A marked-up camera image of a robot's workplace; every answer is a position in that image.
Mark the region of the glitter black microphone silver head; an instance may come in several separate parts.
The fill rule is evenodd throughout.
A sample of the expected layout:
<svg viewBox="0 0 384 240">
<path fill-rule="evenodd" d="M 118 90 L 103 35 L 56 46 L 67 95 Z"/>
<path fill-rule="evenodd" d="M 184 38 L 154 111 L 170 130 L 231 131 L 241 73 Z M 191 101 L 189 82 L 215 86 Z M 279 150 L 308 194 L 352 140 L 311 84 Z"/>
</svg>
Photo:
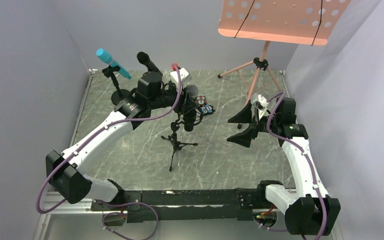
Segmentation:
<svg viewBox="0 0 384 240">
<path fill-rule="evenodd" d="M 199 89 L 196 85 L 190 84 L 190 85 L 187 85 L 185 88 L 188 90 L 190 96 L 192 96 L 193 98 L 196 98 L 198 96 Z M 183 121 L 185 123 L 184 130 L 186 132 L 193 131 L 196 118 L 197 116 L 200 115 L 198 106 L 193 112 L 190 112 L 188 114 L 182 114 L 182 115 L 183 115 Z"/>
</svg>

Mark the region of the black tripod shock-mount stand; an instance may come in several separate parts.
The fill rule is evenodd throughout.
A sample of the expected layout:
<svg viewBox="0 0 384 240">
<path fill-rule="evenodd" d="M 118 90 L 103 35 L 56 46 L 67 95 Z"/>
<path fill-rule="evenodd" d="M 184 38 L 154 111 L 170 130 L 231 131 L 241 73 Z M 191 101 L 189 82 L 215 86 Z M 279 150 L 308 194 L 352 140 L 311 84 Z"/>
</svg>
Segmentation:
<svg viewBox="0 0 384 240">
<path fill-rule="evenodd" d="M 173 160 L 174 160 L 174 155 L 176 152 L 181 151 L 182 148 L 184 148 L 185 146 L 196 147 L 199 145 L 197 142 L 187 143 L 187 142 L 181 142 L 178 140 L 177 131 L 181 128 L 180 125 L 185 125 L 185 122 L 184 122 L 183 117 L 180 114 L 178 114 L 177 119 L 175 121 L 171 122 L 171 124 L 170 124 L 170 129 L 171 129 L 172 133 L 170 135 L 168 135 L 167 137 L 165 137 L 163 135 L 160 136 L 163 140 L 169 141 L 170 144 L 172 145 L 173 151 L 172 151 L 171 162 L 170 162 L 170 166 L 169 166 L 170 172 L 173 169 Z"/>
</svg>

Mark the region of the black microphone orange end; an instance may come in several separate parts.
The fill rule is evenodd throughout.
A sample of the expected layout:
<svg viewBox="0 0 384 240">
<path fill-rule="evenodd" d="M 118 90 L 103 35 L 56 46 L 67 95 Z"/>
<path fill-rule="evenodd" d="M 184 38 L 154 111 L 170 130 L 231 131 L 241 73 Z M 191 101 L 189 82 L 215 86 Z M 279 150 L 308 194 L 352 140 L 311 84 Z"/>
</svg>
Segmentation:
<svg viewBox="0 0 384 240">
<path fill-rule="evenodd" d="M 140 51 L 136 55 L 137 60 L 140 64 L 144 65 L 149 72 L 158 73 L 161 76 L 163 73 L 160 71 L 160 69 L 151 61 L 149 55 L 143 51 Z"/>
</svg>

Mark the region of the black round-base mic stand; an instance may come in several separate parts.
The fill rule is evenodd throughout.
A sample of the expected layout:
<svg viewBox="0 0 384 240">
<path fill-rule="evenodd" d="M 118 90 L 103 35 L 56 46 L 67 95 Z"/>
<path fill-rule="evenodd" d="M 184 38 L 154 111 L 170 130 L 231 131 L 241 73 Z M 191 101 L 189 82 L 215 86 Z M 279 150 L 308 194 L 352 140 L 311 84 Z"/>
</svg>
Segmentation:
<svg viewBox="0 0 384 240">
<path fill-rule="evenodd" d="M 104 76 L 107 78 L 110 78 L 115 87 L 115 91 L 111 95 L 111 102 L 115 106 L 119 104 L 121 100 L 127 97 L 131 97 L 133 95 L 133 93 L 131 93 L 129 90 L 120 88 L 117 77 L 114 74 L 114 72 L 119 73 L 120 70 L 121 68 L 119 66 L 110 66 L 110 65 L 102 70 L 102 73 L 104 74 Z"/>
</svg>

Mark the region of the blue microphone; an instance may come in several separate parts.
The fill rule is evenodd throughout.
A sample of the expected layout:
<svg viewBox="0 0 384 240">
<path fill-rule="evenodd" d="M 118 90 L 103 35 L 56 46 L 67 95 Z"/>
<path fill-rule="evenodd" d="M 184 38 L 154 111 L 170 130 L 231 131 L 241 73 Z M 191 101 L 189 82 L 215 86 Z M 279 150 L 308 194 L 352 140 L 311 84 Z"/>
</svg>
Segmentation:
<svg viewBox="0 0 384 240">
<path fill-rule="evenodd" d="M 112 55 L 106 51 L 103 48 L 99 48 L 96 51 L 96 56 L 105 64 L 109 65 L 111 68 L 116 69 L 117 72 L 119 72 L 124 78 L 131 79 L 131 75 L 129 72 L 123 68 L 114 58 Z"/>
</svg>

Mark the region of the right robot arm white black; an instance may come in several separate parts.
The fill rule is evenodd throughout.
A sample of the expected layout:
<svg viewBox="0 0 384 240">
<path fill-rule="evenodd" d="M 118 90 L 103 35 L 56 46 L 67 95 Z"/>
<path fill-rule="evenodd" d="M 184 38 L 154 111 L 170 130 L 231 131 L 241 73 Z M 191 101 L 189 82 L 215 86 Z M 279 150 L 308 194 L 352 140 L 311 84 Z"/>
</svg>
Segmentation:
<svg viewBox="0 0 384 240">
<path fill-rule="evenodd" d="M 312 235 L 317 240 L 328 236 L 341 205 L 337 198 L 330 197 L 318 175 L 307 130 L 296 122 L 296 101 L 279 97 L 274 111 L 269 111 L 268 105 L 265 97 L 254 94 L 245 107 L 228 120 L 247 124 L 247 129 L 228 137 L 227 141 L 249 148 L 259 133 L 275 137 L 287 157 L 296 192 L 289 192 L 279 181 L 266 180 L 260 183 L 262 197 L 283 213 L 286 230 L 291 235 Z"/>
</svg>

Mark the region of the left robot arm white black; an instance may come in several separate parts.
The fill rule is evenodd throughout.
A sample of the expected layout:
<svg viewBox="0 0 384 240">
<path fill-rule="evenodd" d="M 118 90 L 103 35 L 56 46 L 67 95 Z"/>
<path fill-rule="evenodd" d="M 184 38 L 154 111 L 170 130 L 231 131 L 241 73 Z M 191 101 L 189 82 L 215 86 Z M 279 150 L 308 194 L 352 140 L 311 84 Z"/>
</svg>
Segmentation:
<svg viewBox="0 0 384 240">
<path fill-rule="evenodd" d="M 143 122 L 156 120 L 151 112 L 168 108 L 183 117 L 184 129 L 193 130 L 197 115 L 194 97 L 198 94 L 185 69 L 170 72 L 163 82 L 162 74 L 145 72 L 132 90 L 121 91 L 108 117 L 87 136 L 62 153 L 51 151 L 45 158 L 48 183 L 70 204 L 85 198 L 112 205 L 124 203 L 125 191 L 111 179 L 98 179 L 86 174 L 87 166 L 109 145 L 131 133 Z"/>
</svg>

